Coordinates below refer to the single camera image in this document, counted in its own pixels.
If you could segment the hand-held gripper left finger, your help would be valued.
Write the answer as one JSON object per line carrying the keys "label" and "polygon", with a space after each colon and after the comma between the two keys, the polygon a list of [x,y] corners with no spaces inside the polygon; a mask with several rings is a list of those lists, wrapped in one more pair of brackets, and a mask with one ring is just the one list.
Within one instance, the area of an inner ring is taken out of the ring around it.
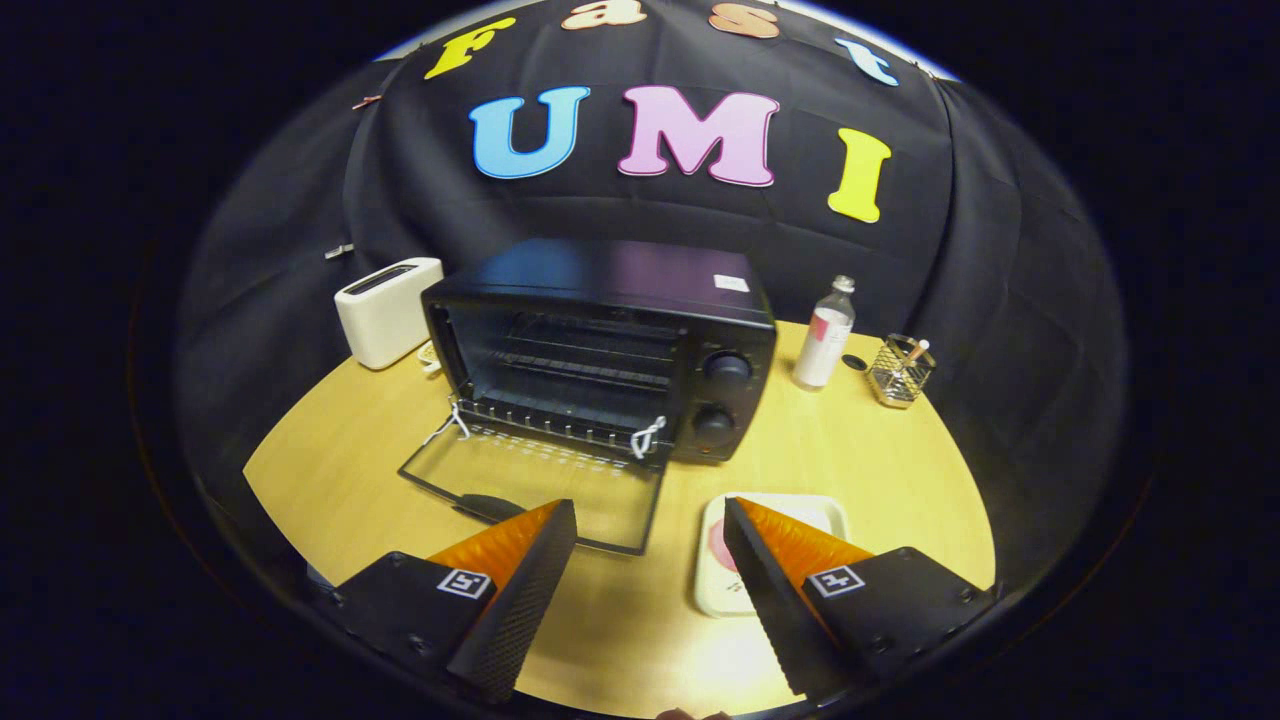
{"label": "hand-held gripper left finger", "polygon": [[577,538],[559,498],[425,559],[385,553],[330,591],[330,623],[422,682],[506,702]]}

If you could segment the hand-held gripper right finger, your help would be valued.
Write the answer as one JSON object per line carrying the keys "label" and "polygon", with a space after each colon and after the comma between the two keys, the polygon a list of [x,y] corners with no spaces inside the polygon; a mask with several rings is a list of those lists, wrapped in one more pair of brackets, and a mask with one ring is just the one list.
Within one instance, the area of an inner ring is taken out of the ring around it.
{"label": "hand-held gripper right finger", "polygon": [[996,605],[910,546],[872,553],[740,496],[724,501],[723,519],[783,676],[809,701],[897,684]]}

